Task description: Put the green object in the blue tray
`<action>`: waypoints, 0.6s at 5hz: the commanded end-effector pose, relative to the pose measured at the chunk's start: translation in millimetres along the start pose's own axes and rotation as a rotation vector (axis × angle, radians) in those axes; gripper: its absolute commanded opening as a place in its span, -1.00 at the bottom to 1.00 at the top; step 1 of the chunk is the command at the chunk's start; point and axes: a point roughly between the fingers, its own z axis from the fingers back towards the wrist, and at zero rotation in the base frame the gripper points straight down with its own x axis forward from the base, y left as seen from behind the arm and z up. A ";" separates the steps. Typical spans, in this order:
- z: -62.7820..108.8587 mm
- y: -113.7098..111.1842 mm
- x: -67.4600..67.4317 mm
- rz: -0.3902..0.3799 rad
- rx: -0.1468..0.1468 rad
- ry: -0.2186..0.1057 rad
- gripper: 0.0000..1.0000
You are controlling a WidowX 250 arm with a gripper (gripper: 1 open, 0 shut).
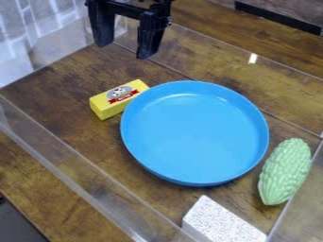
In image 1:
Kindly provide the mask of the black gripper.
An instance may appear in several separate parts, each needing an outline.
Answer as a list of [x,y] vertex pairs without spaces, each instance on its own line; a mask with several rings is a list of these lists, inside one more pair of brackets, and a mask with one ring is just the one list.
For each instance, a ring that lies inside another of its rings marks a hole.
[[166,28],[171,25],[174,0],[87,0],[95,44],[104,47],[115,39],[115,14],[141,18],[137,58],[149,59],[159,50]]

